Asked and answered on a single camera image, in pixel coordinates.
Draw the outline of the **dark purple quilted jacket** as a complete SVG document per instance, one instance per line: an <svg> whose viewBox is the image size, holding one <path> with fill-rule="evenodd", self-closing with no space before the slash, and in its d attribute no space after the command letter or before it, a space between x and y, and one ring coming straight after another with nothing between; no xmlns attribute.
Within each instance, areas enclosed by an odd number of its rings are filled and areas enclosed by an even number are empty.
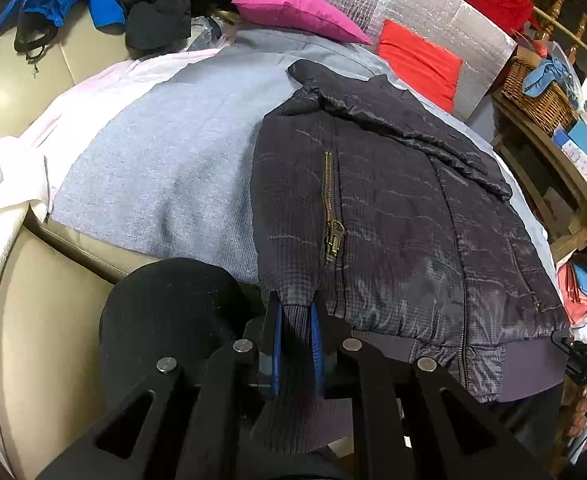
<svg viewBox="0 0 587 480"><path fill-rule="evenodd" d="M252 163L259 281L290 323L254 437L307 453L351 428L349 404L315 391L321 298L391 358L437 361L541 454L563 382L551 334L568 320L499 164L384 76L307 60L288 74L298 89L264 117Z"/></svg>

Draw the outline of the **pink bag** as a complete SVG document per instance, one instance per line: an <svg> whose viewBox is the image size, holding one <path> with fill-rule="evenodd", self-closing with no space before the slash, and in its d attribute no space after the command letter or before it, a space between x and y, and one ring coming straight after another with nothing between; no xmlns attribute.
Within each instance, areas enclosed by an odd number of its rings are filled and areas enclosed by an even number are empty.
<svg viewBox="0 0 587 480"><path fill-rule="evenodd" d="M563 306L572 327L587 323L587 269L568 261L557 271Z"/></svg>

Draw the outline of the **beige leather sofa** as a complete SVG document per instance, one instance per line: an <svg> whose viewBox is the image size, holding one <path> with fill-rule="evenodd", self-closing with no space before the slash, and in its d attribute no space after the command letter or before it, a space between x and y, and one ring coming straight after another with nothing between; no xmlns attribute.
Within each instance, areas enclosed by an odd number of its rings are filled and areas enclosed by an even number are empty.
<svg viewBox="0 0 587 480"><path fill-rule="evenodd" d="M0 37L0 137L19 136L62 92L128 58L85 6L36 70ZM98 321L112 285L152 257L28 217L0 283L0 430L8 466L33 479L104 411Z"/></svg>

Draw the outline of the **wooden shelf table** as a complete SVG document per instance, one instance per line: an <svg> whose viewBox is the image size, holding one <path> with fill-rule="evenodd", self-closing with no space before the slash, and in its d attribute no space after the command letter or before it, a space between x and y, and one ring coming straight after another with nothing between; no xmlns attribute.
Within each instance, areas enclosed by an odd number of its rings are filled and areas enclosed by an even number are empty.
<svg viewBox="0 0 587 480"><path fill-rule="evenodd" d="M587 255L587 182L566 154L528 116L497 90L493 148L525 190L531 209L548 232L555 263Z"/></svg>

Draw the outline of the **white patterned box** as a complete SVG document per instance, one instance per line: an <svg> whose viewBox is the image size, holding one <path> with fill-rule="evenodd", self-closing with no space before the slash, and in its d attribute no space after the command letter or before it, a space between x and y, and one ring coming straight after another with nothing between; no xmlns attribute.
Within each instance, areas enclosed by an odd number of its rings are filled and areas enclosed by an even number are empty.
<svg viewBox="0 0 587 480"><path fill-rule="evenodd" d="M587 183L587 155L567 135L562 126L558 126L551 140L560 148L560 151L567 156L571 164L577 168L579 174Z"/></svg>

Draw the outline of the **grey fleece blanket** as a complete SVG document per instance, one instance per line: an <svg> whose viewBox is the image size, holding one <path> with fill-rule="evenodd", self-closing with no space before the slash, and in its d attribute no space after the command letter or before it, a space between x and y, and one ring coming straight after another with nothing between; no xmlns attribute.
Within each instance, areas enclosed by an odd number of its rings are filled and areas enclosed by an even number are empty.
<svg viewBox="0 0 587 480"><path fill-rule="evenodd" d="M299 60L355 79L391 75L362 47L250 27L218 53L118 65L79 84L47 159L51 225L116 275L188 257L257 284L254 145L263 117L294 93L287 70Z"/></svg>

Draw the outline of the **wicker basket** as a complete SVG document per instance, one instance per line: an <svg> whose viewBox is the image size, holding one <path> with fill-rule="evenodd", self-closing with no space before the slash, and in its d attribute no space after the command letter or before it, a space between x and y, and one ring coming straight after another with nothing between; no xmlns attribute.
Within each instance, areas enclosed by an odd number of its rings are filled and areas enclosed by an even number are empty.
<svg viewBox="0 0 587 480"><path fill-rule="evenodd" d="M532 71L531 63L514 56L510 60L501 95L547 133L552 133L557 127L569 131L579 118L557 82L552 81L538 96L523 93L522 84Z"/></svg>

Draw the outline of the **light blue cloth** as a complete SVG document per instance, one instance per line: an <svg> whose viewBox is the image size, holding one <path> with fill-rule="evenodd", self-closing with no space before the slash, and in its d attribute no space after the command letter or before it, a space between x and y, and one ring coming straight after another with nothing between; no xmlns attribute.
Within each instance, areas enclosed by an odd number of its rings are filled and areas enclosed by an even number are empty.
<svg viewBox="0 0 587 480"><path fill-rule="evenodd" d="M525 76L521 91L525 96L537 98L553 82L563 90L571 88L571 76L566 66L557 58L548 58L540 62L539 66Z"/></svg>

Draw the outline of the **white cloth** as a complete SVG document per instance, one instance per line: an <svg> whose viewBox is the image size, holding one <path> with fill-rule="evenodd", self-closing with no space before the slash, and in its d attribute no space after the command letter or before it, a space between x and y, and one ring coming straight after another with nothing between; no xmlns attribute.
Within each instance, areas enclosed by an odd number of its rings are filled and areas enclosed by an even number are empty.
<svg viewBox="0 0 587 480"><path fill-rule="evenodd" d="M111 119L185 66L220 51L181 51L111 65L54 99L18 138L1 138L0 213L32 206L45 218L71 166Z"/></svg>

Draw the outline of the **red cushion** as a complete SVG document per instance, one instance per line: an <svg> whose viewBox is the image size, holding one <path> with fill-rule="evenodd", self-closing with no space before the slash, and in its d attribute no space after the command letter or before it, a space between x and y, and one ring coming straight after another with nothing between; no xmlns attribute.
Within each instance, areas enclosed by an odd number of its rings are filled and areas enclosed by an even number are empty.
<svg viewBox="0 0 587 480"><path fill-rule="evenodd" d="M453 112L461 58L390 20L383 22L377 54L405 84L446 112Z"/></svg>

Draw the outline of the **silver foil insulation panel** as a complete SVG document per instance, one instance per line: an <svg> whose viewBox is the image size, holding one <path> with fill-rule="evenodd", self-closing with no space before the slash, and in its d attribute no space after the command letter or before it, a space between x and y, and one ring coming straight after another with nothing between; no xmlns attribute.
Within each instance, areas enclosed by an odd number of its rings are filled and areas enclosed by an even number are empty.
<svg viewBox="0 0 587 480"><path fill-rule="evenodd" d="M390 20L463 60L452 114L468 119L516 49L516 41L464 0L325 0L378 42Z"/></svg>

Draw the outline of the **pink cushion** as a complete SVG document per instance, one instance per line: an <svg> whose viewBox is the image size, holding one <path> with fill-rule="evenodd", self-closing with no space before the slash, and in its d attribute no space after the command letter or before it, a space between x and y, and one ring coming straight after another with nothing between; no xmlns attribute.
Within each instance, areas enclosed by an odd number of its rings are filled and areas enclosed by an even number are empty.
<svg viewBox="0 0 587 480"><path fill-rule="evenodd" d="M371 39L342 11L325 0L233 0L240 16L254 24L293 28L353 44Z"/></svg>

